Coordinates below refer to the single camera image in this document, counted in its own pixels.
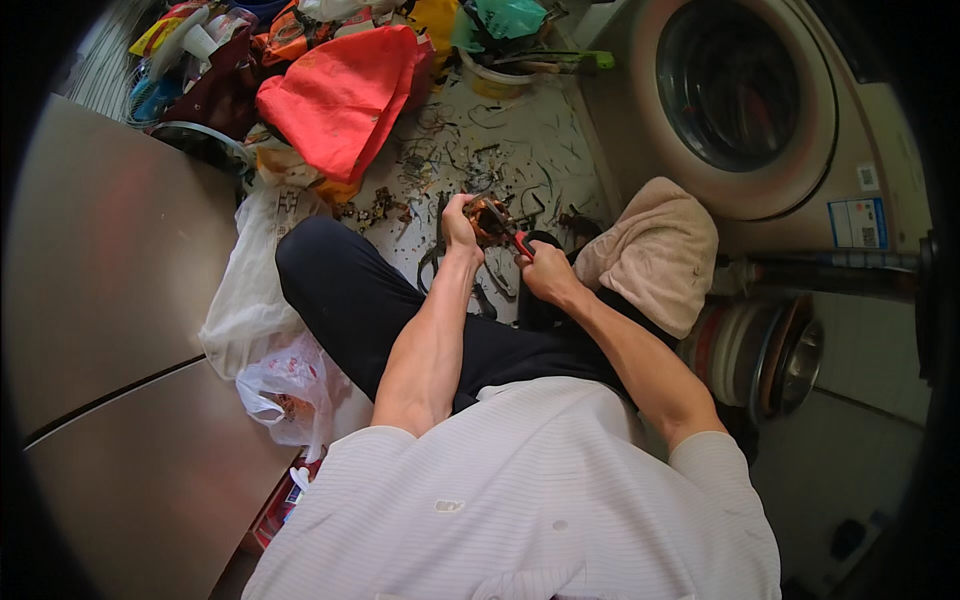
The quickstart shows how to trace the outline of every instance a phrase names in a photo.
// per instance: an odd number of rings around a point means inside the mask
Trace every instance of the hand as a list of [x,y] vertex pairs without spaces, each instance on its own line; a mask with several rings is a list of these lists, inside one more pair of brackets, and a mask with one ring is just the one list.
[[559,306],[563,310],[589,290],[577,275],[573,267],[566,260],[564,251],[550,244],[530,242],[535,254],[530,260],[523,254],[518,254],[514,262],[523,274],[523,280],[530,287],[534,296]]
[[483,251],[477,246],[476,234],[467,217],[464,206],[473,200],[470,194],[455,194],[446,203],[443,216],[444,240],[447,253],[462,252],[476,260],[479,267],[483,264]]

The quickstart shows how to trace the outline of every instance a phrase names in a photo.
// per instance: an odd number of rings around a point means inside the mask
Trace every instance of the washing machine door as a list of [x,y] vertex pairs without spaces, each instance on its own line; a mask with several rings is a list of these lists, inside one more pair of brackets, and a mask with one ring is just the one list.
[[650,143],[713,214],[751,221],[802,203],[836,135],[833,82],[778,0],[648,0],[631,70]]

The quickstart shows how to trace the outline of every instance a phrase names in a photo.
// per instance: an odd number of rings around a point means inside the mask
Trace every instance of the forearm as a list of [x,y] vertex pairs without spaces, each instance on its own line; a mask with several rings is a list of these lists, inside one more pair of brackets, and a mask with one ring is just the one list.
[[380,379],[372,425],[419,437],[446,419],[460,380],[464,322],[477,265],[449,252],[420,311],[397,336]]
[[582,288],[561,306],[610,360],[643,416],[672,451],[699,431],[726,431],[703,383],[663,342]]

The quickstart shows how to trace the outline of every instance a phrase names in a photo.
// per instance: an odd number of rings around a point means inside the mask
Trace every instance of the shirt logo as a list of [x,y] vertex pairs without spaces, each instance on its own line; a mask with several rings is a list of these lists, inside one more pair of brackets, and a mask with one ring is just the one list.
[[456,513],[462,508],[464,508],[463,500],[437,500],[434,506],[438,513]]

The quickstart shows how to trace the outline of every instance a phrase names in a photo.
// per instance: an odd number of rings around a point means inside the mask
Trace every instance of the beige towel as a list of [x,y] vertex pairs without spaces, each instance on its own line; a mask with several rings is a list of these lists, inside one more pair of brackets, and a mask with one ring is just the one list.
[[588,288],[623,296],[675,338],[690,333],[713,281],[717,229],[679,185],[658,177],[613,227],[587,244],[573,269]]

